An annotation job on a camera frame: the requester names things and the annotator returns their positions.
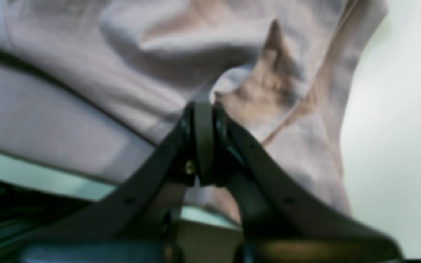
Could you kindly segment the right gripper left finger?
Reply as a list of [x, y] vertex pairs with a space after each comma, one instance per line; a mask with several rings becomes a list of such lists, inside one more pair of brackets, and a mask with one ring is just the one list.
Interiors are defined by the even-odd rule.
[[29, 241], [17, 263], [184, 263], [173, 225], [213, 163], [212, 105], [190, 103], [149, 159], [103, 200]]

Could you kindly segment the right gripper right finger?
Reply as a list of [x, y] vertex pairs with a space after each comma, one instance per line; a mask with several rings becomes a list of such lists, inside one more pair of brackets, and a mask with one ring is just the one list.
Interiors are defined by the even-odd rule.
[[214, 182], [235, 199], [243, 228], [234, 262], [404, 262], [391, 237], [332, 209], [291, 179], [221, 105], [212, 114]]

